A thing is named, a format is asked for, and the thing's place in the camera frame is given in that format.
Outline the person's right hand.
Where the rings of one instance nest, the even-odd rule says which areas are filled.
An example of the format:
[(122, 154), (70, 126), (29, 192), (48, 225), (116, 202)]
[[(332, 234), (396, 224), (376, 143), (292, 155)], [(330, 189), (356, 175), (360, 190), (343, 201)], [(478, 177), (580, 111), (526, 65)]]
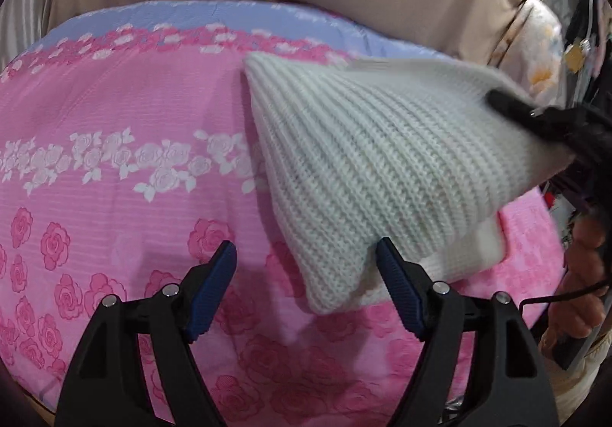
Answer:
[[(564, 255), (566, 273), (557, 294), (577, 291), (605, 279), (606, 271), (599, 248), (606, 242), (606, 229), (591, 217), (576, 221), (571, 246)], [(588, 337), (599, 326), (599, 333), (611, 329), (611, 317), (602, 301), (606, 288), (593, 294), (585, 294), (571, 301), (552, 303), (548, 310), (547, 339), (554, 343), (560, 337), (577, 339)]]

